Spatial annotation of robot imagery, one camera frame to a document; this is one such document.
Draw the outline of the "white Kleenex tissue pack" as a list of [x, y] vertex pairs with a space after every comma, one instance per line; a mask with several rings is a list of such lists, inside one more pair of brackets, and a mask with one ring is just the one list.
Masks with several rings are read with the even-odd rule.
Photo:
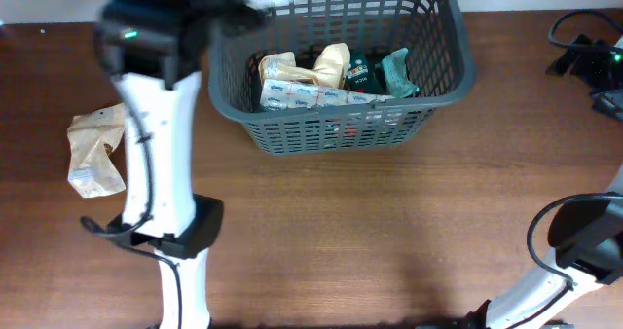
[[358, 105], [388, 100], [392, 100], [392, 96], [269, 79], [264, 82], [262, 88], [260, 107], [267, 111], [280, 111], [294, 108]]

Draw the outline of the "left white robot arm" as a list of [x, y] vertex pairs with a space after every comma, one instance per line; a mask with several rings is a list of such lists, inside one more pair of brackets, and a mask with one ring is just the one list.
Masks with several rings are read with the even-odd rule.
[[126, 252], [156, 260], [164, 328], [206, 328], [206, 268], [224, 204], [194, 193], [193, 117], [202, 57], [214, 34], [262, 26], [294, 0], [109, 0], [93, 31], [96, 59], [126, 108], [128, 191], [106, 225], [81, 224]]

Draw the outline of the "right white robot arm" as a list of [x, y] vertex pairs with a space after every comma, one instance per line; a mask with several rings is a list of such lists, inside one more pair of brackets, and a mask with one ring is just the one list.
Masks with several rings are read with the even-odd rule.
[[453, 328], [539, 329], [580, 297], [622, 277], [622, 171], [607, 189], [543, 207], [526, 236], [534, 267], [510, 290], [485, 301]]

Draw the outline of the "beige paper snack bag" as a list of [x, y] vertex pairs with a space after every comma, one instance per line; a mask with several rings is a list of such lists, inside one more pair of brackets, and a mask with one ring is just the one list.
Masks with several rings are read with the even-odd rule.
[[82, 198], [107, 197], [126, 188], [109, 158], [122, 141], [125, 119], [124, 104], [73, 117], [67, 129], [71, 153], [67, 180]]

